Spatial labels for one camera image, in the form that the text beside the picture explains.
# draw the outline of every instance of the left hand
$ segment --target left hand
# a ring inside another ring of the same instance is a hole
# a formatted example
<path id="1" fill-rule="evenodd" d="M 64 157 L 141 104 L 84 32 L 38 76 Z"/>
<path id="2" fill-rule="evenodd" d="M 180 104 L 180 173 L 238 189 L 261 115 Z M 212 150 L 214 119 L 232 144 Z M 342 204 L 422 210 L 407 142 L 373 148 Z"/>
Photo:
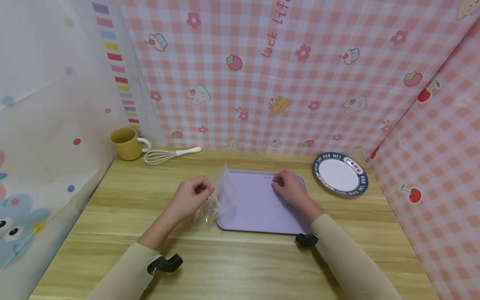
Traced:
<path id="1" fill-rule="evenodd" d="M 212 186 L 205 176 L 184 180 L 180 182 L 164 214 L 168 214 L 176 222 L 180 222 L 195 213 L 214 190 L 215 187 Z"/>

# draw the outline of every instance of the clear plastic bag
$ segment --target clear plastic bag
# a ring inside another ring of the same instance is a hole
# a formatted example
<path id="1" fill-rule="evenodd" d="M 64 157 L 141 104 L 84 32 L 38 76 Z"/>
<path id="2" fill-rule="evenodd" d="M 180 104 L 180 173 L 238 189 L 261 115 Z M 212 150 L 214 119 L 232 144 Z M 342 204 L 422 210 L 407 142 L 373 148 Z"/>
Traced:
<path id="1" fill-rule="evenodd" d="M 218 216 L 235 207 L 239 193 L 228 172 L 227 164 L 213 177 L 207 179 L 215 187 L 215 191 L 195 212 L 192 217 L 192 228 L 212 223 Z"/>

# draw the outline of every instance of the sheer white curtain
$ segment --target sheer white curtain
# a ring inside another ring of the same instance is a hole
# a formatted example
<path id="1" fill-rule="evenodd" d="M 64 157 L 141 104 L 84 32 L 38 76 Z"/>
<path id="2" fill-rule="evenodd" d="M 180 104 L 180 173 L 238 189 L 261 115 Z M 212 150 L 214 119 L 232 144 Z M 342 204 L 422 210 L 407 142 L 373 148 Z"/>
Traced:
<path id="1" fill-rule="evenodd" d="M 1 4 L 2 299 L 30 296 L 114 158 L 108 133 L 128 126 L 75 12 L 62 0 Z"/>

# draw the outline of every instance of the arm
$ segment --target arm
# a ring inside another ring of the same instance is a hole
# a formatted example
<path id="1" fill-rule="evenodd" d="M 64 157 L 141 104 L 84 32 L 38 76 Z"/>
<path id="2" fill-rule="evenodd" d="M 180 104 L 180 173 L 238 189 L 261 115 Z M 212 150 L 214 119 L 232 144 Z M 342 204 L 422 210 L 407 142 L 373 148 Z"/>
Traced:
<path id="1" fill-rule="evenodd" d="M 182 181 L 163 213 L 130 246 L 86 299 L 139 299 L 153 279 L 147 267 L 161 256 L 158 250 L 168 235 L 180 221 L 193 214 L 213 191 L 214 187 L 204 176 Z"/>
<path id="2" fill-rule="evenodd" d="M 360 246 L 310 198 L 289 170 L 274 176 L 274 190 L 303 212 L 318 237 L 316 248 L 352 300 L 401 300 L 392 283 Z"/>

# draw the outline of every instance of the whisk handle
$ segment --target whisk handle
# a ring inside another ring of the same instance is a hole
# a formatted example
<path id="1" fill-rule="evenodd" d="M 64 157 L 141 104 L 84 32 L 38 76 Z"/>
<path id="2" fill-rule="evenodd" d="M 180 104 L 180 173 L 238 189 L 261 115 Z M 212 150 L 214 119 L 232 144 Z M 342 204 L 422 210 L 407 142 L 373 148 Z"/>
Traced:
<path id="1" fill-rule="evenodd" d="M 175 151 L 175 153 L 177 154 L 177 156 L 182 156 L 184 154 L 188 154 L 188 153 L 197 153 L 197 152 L 200 152 L 202 150 L 201 147 L 193 147 L 191 149 L 187 149 L 187 150 L 177 150 Z"/>

